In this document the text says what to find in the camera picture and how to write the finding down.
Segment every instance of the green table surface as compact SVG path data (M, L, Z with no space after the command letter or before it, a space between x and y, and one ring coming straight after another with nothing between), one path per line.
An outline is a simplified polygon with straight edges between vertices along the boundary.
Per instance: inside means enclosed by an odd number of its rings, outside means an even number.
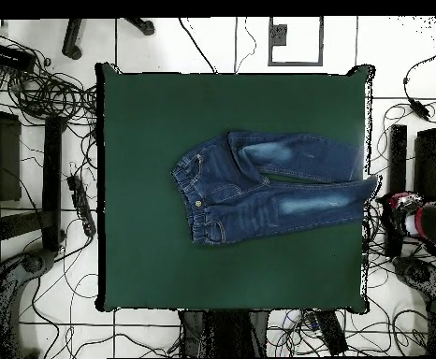
M170 172L196 144L232 130L365 144L368 66L349 76L96 71L105 95L105 310L364 308L361 223L194 245Z

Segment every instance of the white floor tile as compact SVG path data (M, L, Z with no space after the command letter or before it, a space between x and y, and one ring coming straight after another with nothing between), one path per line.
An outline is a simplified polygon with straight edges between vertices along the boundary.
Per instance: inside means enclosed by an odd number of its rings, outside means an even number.
M20 338L22 346L27 350L40 350L43 358L50 345L52 345L47 358L53 359L108 359L113 357L113 341L107 338L113 336L111 326L73 326L72 331L68 326L59 326L59 337L56 329L48 324L20 324Z
M117 336L115 341L115 356L117 358L157 357L147 347L156 350L158 354L165 355L166 351L174 344L180 334L179 327L141 327L141 326L116 326Z
M359 17L357 62L376 67L373 95L403 97L409 68L436 54L436 17ZM409 75L408 95L436 98L436 60Z
M119 309L116 323L180 325L178 311L171 309Z
M178 18L144 18L155 33L144 36L127 21L118 20L118 66L124 73L212 73ZM219 73L232 73L235 18L182 18L197 45Z

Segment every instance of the jeans pocket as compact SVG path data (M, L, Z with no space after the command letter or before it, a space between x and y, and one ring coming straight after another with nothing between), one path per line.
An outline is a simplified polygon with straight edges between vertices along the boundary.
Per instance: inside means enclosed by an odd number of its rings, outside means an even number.
M205 223L206 239L210 244L221 244L226 242L225 229L221 222L211 221Z
M203 157L200 154L197 154L186 166L186 173L192 179L190 185L194 185L198 181L198 179L201 177L202 172Z

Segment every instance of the elastic waistband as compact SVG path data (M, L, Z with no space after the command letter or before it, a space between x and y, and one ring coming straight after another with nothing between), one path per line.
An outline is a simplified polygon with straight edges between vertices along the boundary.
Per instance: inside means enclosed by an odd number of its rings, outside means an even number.
M203 197L194 187L194 179L190 178L185 172L180 165L181 162L179 162L171 174L182 195L192 240L193 242L204 243L207 236L205 225L207 222L207 209Z

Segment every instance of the blue denim jeans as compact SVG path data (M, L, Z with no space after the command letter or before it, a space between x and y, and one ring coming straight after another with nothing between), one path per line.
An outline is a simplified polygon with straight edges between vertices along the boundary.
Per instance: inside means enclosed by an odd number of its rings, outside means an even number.
M172 175L193 242L220 245L362 221L377 185L363 180L363 157L314 134L230 132L193 148Z

